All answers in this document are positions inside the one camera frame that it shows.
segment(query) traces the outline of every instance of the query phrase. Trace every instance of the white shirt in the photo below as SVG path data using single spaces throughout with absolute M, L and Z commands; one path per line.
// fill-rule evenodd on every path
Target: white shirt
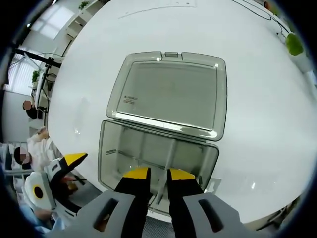
M 31 167 L 34 171 L 43 171 L 52 160 L 61 157 L 50 138 L 40 140 L 38 134 L 27 139 L 28 152 L 31 154 Z

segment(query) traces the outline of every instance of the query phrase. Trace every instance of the desk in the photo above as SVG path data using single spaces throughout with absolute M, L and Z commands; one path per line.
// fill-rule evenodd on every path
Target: desk
M 216 195 L 238 210 L 243 223 L 272 214 L 297 198 L 311 177 L 316 101 L 276 37 L 274 21 L 230 0 L 176 2 L 117 0 L 96 13 L 58 73 L 50 136 L 63 154 L 89 154 L 78 171 L 104 191 L 97 180 L 100 127 L 125 57 L 149 51 L 221 57 L 227 115 L 224 136 L 215 142 L 220 155 L 212 178 L 221 179 Z

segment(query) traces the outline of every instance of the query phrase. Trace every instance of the green plant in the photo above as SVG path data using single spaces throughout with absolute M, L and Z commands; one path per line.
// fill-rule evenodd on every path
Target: green plant
M 286 37 L 286 46 L 291 55 L 296 56 L 304 51 L 303 45 L 299 37 L 293 33 Z
M 89 4 L 88 1 L 82 1 L 81 4 L 79 5 L 78 9 L 82 10 Z
M 38 80 L 38 77 L 40 76 L 40 71 L 33 71 L 33 75 L 32 75 L 32 83 L 35 83 Z

